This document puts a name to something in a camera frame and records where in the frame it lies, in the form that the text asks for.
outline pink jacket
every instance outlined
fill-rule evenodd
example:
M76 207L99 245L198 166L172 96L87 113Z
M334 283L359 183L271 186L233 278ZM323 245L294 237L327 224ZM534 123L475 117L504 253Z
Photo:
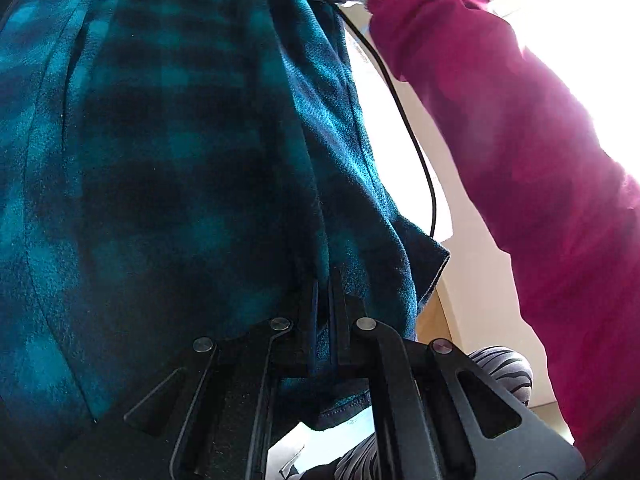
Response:
M511 255L522 317L589 462L640 397L640 188L487 2L369 0L370 32Z

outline bright window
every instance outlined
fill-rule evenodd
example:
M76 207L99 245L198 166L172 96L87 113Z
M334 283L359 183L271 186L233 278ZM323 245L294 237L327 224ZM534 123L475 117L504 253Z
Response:
M495 0L492 6L587 108L609 156L640 178L640 0Z

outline black cable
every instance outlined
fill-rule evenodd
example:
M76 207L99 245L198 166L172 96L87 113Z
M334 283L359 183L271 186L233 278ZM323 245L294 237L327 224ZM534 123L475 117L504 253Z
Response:
M389 72L387 71L384 62L382 61L380 54L378 54L376 49L373 48L373 46L369 43L369 40L367 40L367 38L364 37L364 34L362 34L358 30L358 28L353 24L353 22L347 17L344 11L340 7L338 7L336 4L331 2L331 0L324 0L324 1L329 2L334 7L335 11L342 18L344 23L347 24L347 26L356 35L356 37L360 40L360 42L364 45L364 47L366 47L366 49L373 56L373 59L376 60L376 63L380 67L380 72L382 72L382 77L384 78L386 86L389 88L389 91L391 92L391 95L394 98L394 101L396 102L396 107L398 107L398 112L400 112L400 116L402 117L402 122L404 123L404 126L406 127L406 130L409 133L409 137L411 137L411 141L414 144L415 152L418 154L418 158L420 159L420 163L422 164L422 170L424 171L424 176L427 178L427 184L429 185L429 192L431 193L431 231L429 233L429 236L433 238L433 235L436 232L436 190L433 187L433 180L431 179L431 174L429 173L429 167L427 166L427 162L424 160L424 155L422 154L420 144L418 143L418 139L415 137L415 133L411 127L411 124L409 124L409 119L407 118L406 113L404 111L404 107L400 102L400 98L398 97L398 92L396 91L396 87L391 81L391 76L389 75Z

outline white wall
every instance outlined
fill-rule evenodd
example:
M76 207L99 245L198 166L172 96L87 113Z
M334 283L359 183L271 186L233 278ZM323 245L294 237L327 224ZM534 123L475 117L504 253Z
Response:
M360 28L368 15L362 6L349 14ZM451 251L439 286L452 336L471 352L482 346L510 346L526 355L535 373L532 406L554 400L546 373L546 355L519 314L510 258L498 250L484 222L469 201L444 140L406 84L396 85L407 115L442 184L449 203L453 236L444 245Z

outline blue plaid jacket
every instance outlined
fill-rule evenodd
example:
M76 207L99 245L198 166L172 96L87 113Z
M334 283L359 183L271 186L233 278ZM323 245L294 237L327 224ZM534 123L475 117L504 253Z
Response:
M331 265L411 336L446 259L380 183L329 6L16 0L5 16L0 397L46 463L193 339L240 335ZM320 372L285 389L316 428L367 402Z

